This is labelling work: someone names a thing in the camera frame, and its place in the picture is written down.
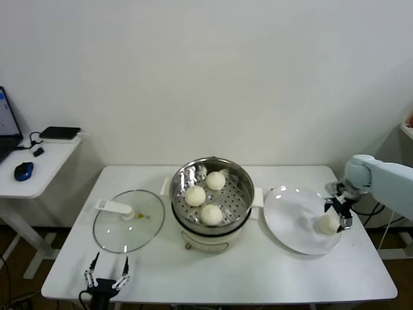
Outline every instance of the steamed bun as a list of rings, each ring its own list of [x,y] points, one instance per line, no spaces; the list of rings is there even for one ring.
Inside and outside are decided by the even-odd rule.
[[[217,226],[222,222],[223,215],[216,205],[206,205],[201,209],[201,222],[208,226]]]
[[[211,172],[206,177],[206,186],[213,191],[220,191],[225,186],[225,176],[220,172]]]
[[[206,194],[202,187],[193,185],[185,192],[185,201],[191,207],[199,207],[205,201]]]
[[[338,228],[340,227],[340,223],[338,222],[338,220],[335,217],[328,214],[324,214],[322,217],[320,217],[317,220],[316,225],[322,233],[327,234],[329,236],[336,234]]]

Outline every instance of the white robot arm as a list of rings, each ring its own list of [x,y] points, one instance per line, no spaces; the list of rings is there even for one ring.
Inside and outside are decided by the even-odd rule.
[[[413,220],[413,168],[355,155],[346,163],[342,180],[326,188],[333,197],[327,200],[325,210],[333,206],[340,215],[340,230],[350,228],[350,209],[368,192],[389,209]]]
[[[355,155],[345,165],[346,179],[353,188],[413,220],[413,168],[385,163],[370,155]]]

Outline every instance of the white wall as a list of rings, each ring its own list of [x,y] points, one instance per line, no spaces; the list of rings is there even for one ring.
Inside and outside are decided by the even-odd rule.
[[[215,155],[338,169],[378,149],[413,100],[412,10],[410,0],[1,1],[0,84],[27,128],[92,134],[66,168],[85,169],[55,185],[70,190],[50,208],[62,217],[70,201],[70,225],[103,165]]]

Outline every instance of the laptop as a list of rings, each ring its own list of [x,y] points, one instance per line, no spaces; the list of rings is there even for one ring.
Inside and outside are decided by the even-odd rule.
[[[0,162],[2,162],[23,140],[15,121],[5,89],[0,86]]]

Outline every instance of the laptop screen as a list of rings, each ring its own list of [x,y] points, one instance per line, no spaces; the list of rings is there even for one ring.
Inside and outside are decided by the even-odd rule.
[[[20,131],[14,120],[10,105],[3,89],[0,88],[0,136],[19,136]]]

